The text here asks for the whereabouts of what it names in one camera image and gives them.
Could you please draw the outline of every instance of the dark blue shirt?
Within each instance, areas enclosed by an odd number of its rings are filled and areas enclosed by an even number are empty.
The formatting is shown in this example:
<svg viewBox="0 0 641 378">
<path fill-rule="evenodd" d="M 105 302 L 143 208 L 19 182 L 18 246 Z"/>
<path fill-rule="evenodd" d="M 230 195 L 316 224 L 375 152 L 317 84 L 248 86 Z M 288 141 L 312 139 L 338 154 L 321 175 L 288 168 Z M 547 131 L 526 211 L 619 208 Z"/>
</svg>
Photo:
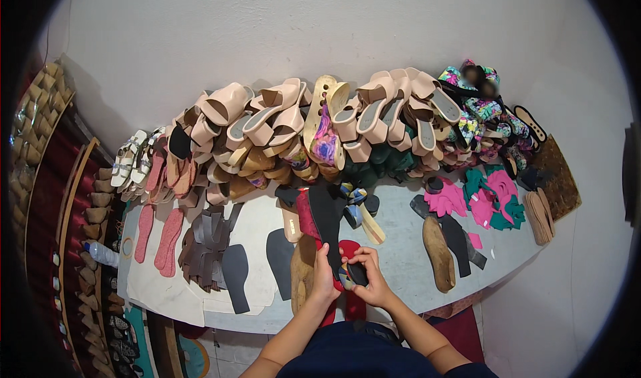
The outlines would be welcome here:
<svg viewBox="0 0 641 378">
<path fill-rule="evenodd" d="M 481 363 L 441 375 L 421 353 L 400 346 L 389 328 L 367 322 L 355 329 L 354 324 L 344 321 L 318 329 L 302 354 L 287 363 L 277 378 L 497 378 Z"/>
</svg>

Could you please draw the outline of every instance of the floor tile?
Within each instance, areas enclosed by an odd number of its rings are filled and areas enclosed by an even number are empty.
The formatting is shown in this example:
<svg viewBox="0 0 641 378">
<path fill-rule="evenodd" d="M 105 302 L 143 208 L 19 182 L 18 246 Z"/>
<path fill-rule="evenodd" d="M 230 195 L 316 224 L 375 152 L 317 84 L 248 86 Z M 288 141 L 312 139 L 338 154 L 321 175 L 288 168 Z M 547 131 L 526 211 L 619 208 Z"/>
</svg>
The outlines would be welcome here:
<svg viewBox="0 0 641 378">
<path fill-rule="evenodd" d="M 197 341 L 204 347 L 204 350 L 207 350 L 207 356 L 216 358 L 215 338 L 211 329 L 205 332 Z"/>
<path fill-rule="evenodd" d="M 246 364 L 230 363 L 229 361 L 218 360 L 220 378 L 238 378 L 249 367 Z"/>
<path fill-rule="evenodd" d="M 220 378 L 220 374 L 218 374 L 218 360 L 216 360 L 216 358 L 209 358 L 209 372 L 207 372 L 204 378 Z"/>
<path fill-rule="evenodd" d="M 248 334 L 242 332 L 216 330 L 214 334 L 220 347 L 216 348 L 218 360 L 250 365 L 258 357 L 263 346 L 267 344 L 266 334 Z"/>
</svg>

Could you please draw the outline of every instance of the person's left hand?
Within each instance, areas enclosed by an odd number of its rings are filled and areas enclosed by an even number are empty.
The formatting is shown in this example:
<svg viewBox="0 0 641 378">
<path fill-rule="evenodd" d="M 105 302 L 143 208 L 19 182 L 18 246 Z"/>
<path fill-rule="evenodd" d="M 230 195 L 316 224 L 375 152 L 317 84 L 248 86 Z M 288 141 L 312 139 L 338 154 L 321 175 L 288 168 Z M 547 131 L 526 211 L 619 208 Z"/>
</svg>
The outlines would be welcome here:
<svg viewBox="0 0 641 378">
<path fill-rule="evenodd" d="M 334 274 L 330 263 L 327 261 L 327 254 L 330 252 L 330 245 L 325 243 L 320 250 L 316 251 L 316 260 L 314 261 L 314 284 L 311 289 L 311 295 L 318 300 L 329 303 L 336 300 L 341 294 L 334 287 Z"/>
</svg>

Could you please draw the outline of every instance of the hand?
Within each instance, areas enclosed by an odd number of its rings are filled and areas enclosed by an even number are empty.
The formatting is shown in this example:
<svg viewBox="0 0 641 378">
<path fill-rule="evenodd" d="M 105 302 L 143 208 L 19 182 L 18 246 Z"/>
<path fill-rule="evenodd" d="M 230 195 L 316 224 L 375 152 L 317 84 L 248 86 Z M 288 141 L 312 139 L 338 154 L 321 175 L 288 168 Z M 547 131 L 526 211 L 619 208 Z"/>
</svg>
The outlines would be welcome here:
<svg viewBox="0 0 641 378">
<path fill-rule="evenodd" d="M 325 243 L 316 251 L 316 260 L 314 260 L 314 284 L 311 289 L 310 297 L 315 297 L 323 303 L 330 303 L 336 300 L 341 294 L 334 288 L 334 274 L 330 263 L 327 261 L 327 254 L 330 252 L 330 245 Z"/>
<path fill-rule="evenodd" d="M 352 259 L 347 260 L 347 257 L 343 257 L 342 261 L 347 261 L 349 264 L 360 262 L 367 271 L 369 285 L 367 288 L 361 285 L 353 286 L 352 292 L 354 292 L 354 294 L 374 307 L 385 308 L 389 305 L 389 302 L 394 298 L 395 294 L 390 287 L 387 286 L 387 282 L 385 282 L 385 278 L 383 278 L 383 274 L 381 274 L 381 270 L 378 268 L 378 253 L 376 250 L 371 247 L 359 247 L 354 252 Z"/>
</svg>

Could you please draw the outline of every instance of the person's right hand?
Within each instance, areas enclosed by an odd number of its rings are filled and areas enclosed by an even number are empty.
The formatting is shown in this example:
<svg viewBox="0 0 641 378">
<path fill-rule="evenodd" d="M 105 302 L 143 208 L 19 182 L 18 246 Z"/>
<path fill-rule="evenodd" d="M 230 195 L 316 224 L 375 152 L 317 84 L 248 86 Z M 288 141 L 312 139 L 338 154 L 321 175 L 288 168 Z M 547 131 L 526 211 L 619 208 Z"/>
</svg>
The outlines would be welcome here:
<svg viewBox="0 0 641 378">
<path fill-rule="evenodd" d="M 354 252 L 354 257 L 348 260 L 349 264 L 360 262 L 367 271 L 369 285 L 352 287 L 352 292 L 363 299 L 370 306 L 385 308 L 394 298 L 394 292 L 387 286 L 381 270 L 378 268 L 378 253 L 371 247 L 359 247 Z"/>
</svg>

